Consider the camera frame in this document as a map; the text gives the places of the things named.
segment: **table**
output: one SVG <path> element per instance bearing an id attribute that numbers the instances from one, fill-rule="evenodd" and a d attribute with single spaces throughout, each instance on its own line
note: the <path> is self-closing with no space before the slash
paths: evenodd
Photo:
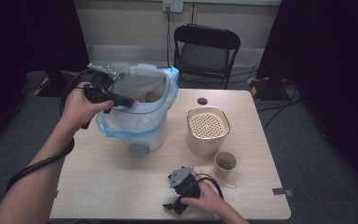
<path id="1" fill-rule="evenodd" d="M 209 106 L 226 114 L 231 131 L 220 150 L 233 153 L 237 166 L 228 179 L 213 174 L 213 158 L 194 155 L 186 146 L 186 116 Z M 51 218 L 216 220 L 215 214 L 189 206 L 182 215 L 162 207 L 177 198 L 168 175 L 181 166 L 195 166 L 217 180 L 226 201 L 247 219 L 291 216 L 269 144 L 248 91 L 180 89 L 167 114 L 164 143 L 147 156 L 131 155 L 121 139 L 104 137 L 95 123 L 75 135 L 75 149 L 62 168 Z"/>

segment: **trash can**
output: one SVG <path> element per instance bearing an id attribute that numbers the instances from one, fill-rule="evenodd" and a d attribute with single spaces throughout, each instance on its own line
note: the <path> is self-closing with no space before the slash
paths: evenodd
<path id="1" fill-rule="evenodd" d="M 167 111 L 178 92 L 179 71 L 140 63 L 121 73 L 109 90 L 135 99 L 133 106 L 113 107 L 109 114 L 101 112 L 96 122 L 104 136 L 122 138 L 130 153 L 146 155 L 164 141 Z"/>

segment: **electrical outlet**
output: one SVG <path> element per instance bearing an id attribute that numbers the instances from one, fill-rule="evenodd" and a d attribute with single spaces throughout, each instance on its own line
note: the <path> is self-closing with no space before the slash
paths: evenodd
<path id="1" fill-rule="evenodd" d="M 162 1 L 162 11 L 167 11 L 167 8 L 173 12 L 172 1 Z"/>
<path id="2" fill-rule="evenodd" d="M 172 2 L 173 12 L 183 12 L 183 2 Z"/>

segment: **clear plastic bag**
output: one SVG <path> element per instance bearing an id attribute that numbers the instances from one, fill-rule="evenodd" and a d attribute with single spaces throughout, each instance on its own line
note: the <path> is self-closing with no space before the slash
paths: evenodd
<path id="1" fill-rule="evenodd" d="M 158 82 L 150 78 L 157 77 L 157 80 L 159 80 L 159 75 L 156 74 L 161 73 L 161 71 L 166 74 L 164 76 L 168 80 L 165 81 L 170 82 L 169 85 L 164 85 L 163 79 Z M 101 112 L 96 118 L 101 133 L 106 137 L 139 138 L 146 137 L 158 130 L 167 110 L 171 108 L 176 99 L 178 75 L 179 71 L 174 67 L 157 69 L 155 65 L 151 64 L 138 64 L 124 69 L 123 79 L 126 78 L 127 81 L 119 80 L 111 91 L 138 101 L 143 101 L 146 93 L 153 92 L 159 95 L 159 99 L 165 99 L 165 102 L 160 108 L 150 113 L 135 114 L 115 108 L 112 108 L 109 114 Z"/>

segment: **chair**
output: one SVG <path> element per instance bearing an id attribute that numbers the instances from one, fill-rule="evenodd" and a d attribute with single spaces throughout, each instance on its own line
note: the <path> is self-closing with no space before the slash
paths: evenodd
<path id="1" fill-rule="evenodd" d="M 210 26 L 188 24 L 178 27 L 173 35 L 173 66 L 183 73 L 222 79 L 227 88 L 235 56 L 241 45 L 233 32 Z"/>

